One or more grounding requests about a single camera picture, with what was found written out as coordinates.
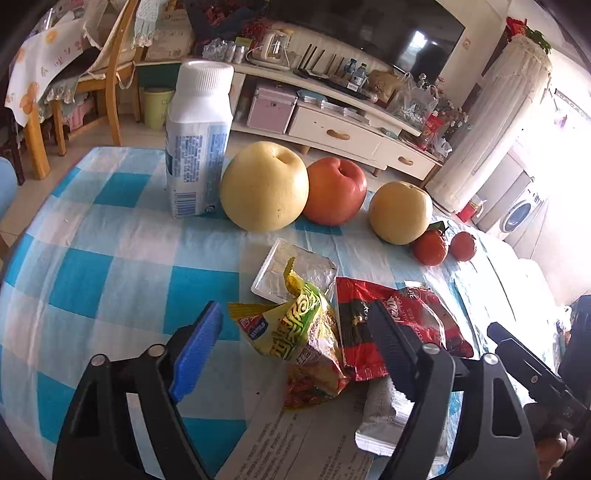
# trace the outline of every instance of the floor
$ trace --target floor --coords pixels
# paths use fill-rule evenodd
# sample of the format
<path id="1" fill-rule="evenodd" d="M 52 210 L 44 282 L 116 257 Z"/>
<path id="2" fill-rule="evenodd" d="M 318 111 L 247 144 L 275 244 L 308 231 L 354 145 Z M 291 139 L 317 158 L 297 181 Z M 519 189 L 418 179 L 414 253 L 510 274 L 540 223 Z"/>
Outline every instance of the floor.
<path id="1" fill-rule="evenodd" d="M 133 117 L 130 115 L 121 115 L 120 122 L 123 142 L 126 147 L 164 148 L 164 127 L 161 130 L 151 130 L 144 124 L 135 123 Z M 226 154 L 228 157 L 233 157 L 244 146 L 257 140 L 265 139 L 257 135 L 232 132 L 228 141 Z M 316 150 L 314 148 L 312 148 L 307 155 L 301 155 L 298 150 L 298 145 L 289 142 L 277 142 L 298 152 L 306 165 L 329 155 L 327 152 Z M 112 145 L 108 124 L 100 124 L 93 130 L 90 130 L 87 134 L 81 135 L 68 143 L 67 153 L 64 157 L 58 155 L 56 145 L 46 145 L 47 157 L 51 165 L 51 173 L 43 180 L 34 180 L 28 153 L 23 156 L 22 163 L 27 181 L 19 187 L 14 203 L 11 205 L 2 221 L 0 221 L 0 235 L 6 240 L 8 245 L 12 245 L 23 230 L 29 225 L 47 196 L 70 168 L 76 165 L 76 163 L 93 147 L 101 145 Z M 417 179 L 396 171 L 393 168 L 388 168 L 388 170 L 381 172 L 379 177 L 376 178 L 371 174 L 373 171 L 372 167 L 361 163 L 358 163 L 358 165 L 367 172 L 369 190 L 375 191 L 384 183 L 393 180 L 404 180 L 415 184 L 418 183 Z"/>

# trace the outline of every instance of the paper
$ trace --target paper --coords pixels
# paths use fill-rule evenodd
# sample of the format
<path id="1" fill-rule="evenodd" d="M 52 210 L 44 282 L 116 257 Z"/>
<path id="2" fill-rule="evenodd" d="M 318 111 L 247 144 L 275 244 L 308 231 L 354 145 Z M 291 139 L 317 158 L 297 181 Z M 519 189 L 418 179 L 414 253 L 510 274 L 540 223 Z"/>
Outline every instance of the paper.
<path id="1" fill-rule="evenodd" d="M 319 406 L 283 410 L 283 365 L 217 480 L 364 480 L 373 455 L 355 445 L 366 385 Z"/>

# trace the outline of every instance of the pink storage box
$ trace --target pink storage box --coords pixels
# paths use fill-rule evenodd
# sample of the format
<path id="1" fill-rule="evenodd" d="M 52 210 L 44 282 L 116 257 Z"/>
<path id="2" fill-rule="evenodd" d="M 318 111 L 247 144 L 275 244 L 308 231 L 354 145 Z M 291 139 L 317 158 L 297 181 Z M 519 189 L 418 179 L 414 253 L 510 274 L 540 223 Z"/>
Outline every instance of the pink storage box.
<path id="1" fill-rule="evenodd" d="M 284 134 L 296 107 L 296 91 L 269 80 L 260 80 L 252 99 L 247 126 Z"/>

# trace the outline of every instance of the red decoration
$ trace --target red decoration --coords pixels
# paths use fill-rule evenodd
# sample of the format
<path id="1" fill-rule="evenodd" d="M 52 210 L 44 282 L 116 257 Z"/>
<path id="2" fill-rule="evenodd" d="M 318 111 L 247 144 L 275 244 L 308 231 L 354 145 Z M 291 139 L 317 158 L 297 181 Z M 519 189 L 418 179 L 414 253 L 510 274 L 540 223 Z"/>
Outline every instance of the red decoration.
<path id="1" fill-rule="evenodd" d="M 516 20 L 515 18 L 507 17 L 507 27 L 509 27 L 509 31 L 511 32 L 511 37 L 513 35 L 525 35 L 527 31 L 527 19 L 525 22 L 521 20 Z"/>

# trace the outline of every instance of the aluminum foil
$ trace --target aluminum foil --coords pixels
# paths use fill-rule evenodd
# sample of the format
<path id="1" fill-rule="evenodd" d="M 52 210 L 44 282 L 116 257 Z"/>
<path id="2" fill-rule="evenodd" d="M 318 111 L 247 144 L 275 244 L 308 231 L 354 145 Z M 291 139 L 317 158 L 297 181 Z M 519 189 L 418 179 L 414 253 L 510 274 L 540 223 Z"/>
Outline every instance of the aluminum foil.
<path id="1" fill-rule="evenodd" d="M 287 261 L 295 257 L 294 270 L 304 280 L 316 285 L 328 301 L 332 300 L 335 290 L 337 266 L 330 258 L 323 257 L 297 247 L 282 238 L 278 238 L 263 262 L 251 291 L 274 303 L 285 303 L 293 296 L 285 287 L 283 271 Z"/>

